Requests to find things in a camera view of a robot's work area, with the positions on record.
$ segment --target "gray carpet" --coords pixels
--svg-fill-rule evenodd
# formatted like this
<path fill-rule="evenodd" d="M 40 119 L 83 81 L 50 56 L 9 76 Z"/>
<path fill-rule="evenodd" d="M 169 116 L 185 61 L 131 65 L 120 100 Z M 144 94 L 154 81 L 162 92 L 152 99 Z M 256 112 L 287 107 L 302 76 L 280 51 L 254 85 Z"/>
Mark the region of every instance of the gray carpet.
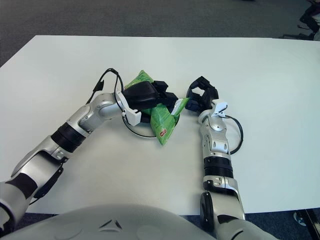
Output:
<path fill-rule="evenodd" d="M 297 28 L 304 0 L 0 0 L 0 66 L 35 35 L 259 37 Z M 19 228 L 51 215 L 26 214 Z M 199 216 L 188 216 L 199 224 Z M 311 239 L 292 212 L 247 214 L 280 239 Z"/>

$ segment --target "robot forearm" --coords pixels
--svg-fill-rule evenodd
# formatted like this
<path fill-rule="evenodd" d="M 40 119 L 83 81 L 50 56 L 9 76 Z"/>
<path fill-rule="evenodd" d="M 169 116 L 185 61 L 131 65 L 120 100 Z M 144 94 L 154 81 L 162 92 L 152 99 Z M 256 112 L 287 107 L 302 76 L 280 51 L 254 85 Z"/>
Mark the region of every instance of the robot forearm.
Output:
<path fill-rule="evenodd" d="M 119 106 L 112 93 L 98 95 L 29 152 L 14 168 L 9 180 L 0 182 L 0 228 L 4 232 L 12 231 L 32 198 L 47 194 L 62 174 L 63 163 L 86 137 L 105 120 L 121 114 Z"/>

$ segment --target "green snack bag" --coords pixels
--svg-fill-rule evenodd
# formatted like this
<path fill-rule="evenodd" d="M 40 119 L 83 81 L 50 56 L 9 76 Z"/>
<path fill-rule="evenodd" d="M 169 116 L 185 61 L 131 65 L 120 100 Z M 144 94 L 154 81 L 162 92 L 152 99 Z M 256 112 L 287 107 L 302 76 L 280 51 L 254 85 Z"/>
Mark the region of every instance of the green snack bag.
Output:
<path fill-rule="evenodd" d="M 144 81 L 148 81 L 150 83 L 153 83 L 154 80 L 143 70 L 141 70 L 139 72 L 139 75 L 136 76 L 135 79 L 133 79 L 129 84 L 127 84 L 124 88 L 127 89 L 127 88 L 130 88 L 132 85 L 135 85 L 135 84 L 138 84 L 138 83 L 141 83 L 141 82 L 144 82 Z"/>
<path fill-rule="evenodd" d="M 154 80 L 145 71 L 141 70 L 139 75 L 126 85 L 125 88 L 130 88 L 131 86 L 144 81 L 148 81 L 150 83 L 154 82 Z M 159 103 L 156 107 L 142 110 L 145 114 L 151 115 L 151 128 L 162 145 L 166 144 L 168 141 L 177 124 L 180 112 L 184 109 L 188 100 L 189 98 L 179 98 L 175 102 L 171 113 L 162 103 Z"/>
<path fill-rule="evenodd" d="M 170 113 L 165 105 L 159 103 L 151 109 L 151 128 L 161 145 L 166 144 L 179 119 L 180 112 L 184 109 L 189 98 L 179 98 Z"/>

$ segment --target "red label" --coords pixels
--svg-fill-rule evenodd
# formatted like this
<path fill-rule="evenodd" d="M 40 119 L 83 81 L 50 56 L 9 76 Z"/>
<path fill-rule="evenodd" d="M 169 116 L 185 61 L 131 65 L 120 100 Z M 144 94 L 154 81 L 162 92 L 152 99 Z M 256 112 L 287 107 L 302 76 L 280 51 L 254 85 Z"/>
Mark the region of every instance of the red label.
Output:
<path fill-rule="evenodd" d="M 160 132 L 160 137 L 163 137 L 167 133 L 167 129 L 163 129 L 162 132 Z"/>

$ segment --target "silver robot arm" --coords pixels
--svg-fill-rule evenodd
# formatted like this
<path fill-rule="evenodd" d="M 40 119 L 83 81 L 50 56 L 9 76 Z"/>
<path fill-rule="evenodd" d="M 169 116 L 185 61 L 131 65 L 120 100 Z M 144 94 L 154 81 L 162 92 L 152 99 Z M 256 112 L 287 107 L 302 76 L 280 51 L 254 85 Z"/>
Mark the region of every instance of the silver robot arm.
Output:
<path fill-rule="evenodd" d="M 117 115 L 126 117 L 133 126 L 141 119 L 141 112 L 129 108 L 121 91 L 100 94 L 17 164 L 11 178 L 0 182 L 2 235 L 12 232 L 32 198 L 39 199 L 51 189 L 63 172 L 63 163 L 77 147 L 105 120 Z"/>
<path fill-rule="evenodd" d="M 269 233 L 245 220 L 237 180 L 234 179 L 231 155 L 223 119 L 227 103 L 212 101 L 212 109 L 198 117 L 201 124 L 202 154 L 204 161 L 201 195 L 201 224 L 214 231 L 218 240 L 275 240 Z"/>

